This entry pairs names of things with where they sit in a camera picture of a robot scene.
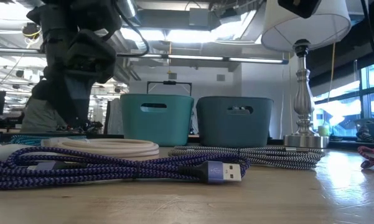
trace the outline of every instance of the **tabletop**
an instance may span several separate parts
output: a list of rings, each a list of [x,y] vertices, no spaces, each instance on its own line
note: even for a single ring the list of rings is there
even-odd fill
[[[168,148],[161,148],[161,155]],[[223,185],[119,180],[0,191],[0,223],[374,223],[374,169],[326,151],[311,171],[252,166]]]

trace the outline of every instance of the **lamp stand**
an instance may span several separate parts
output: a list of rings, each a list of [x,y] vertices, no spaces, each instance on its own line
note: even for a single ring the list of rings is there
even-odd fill
[[[325,148],[329,143],[329,137],[319,136],[312,130],[311,114],[314,112],[314,100],[309,87],[310,70],[306,67],[306,57],[309,53],[310,42],[298,40],[294,45],[296,55],[299,57],[299,70],[297,82],[299,89],[294,99],[294,111],[299,115],[296,133],[284,137],[285,146],[305,148]]]

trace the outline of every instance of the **table lamp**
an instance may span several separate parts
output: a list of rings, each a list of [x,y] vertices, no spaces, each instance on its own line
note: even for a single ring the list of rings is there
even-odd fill
[[[312,130],[311,114],[315,103],[309,88],[310,70],[306,67],[306,57],[309,50],[342,40],[351,26],[345,0],[322,0],[316,12],[307,19],[279,6],[277,0],[267,0],[261,43],[271,50],[295,52],[299,57],[296,73],[299,89],[294,100],[294,111],[299,117],[298,130],[284,137],[285,146],[327,147],[329,138]]]

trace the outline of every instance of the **lamp shade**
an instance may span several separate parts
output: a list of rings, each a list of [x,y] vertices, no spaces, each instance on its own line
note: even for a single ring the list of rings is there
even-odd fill
[[[342,40],[351,26],[346,0],[322,0],[308,19],[279,6],[277,0],[267,0],[261,43],[268,49],[292,52],[296,41],[306,39],[312,50]]]

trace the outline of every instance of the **person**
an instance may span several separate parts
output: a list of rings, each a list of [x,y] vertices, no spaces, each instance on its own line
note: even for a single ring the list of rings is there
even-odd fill
[[[41,80],[32,89],[32,96],[26,103],[25,116],[20,133],[46,133],[66,126],[66,122],[47,101],[50,84]]]

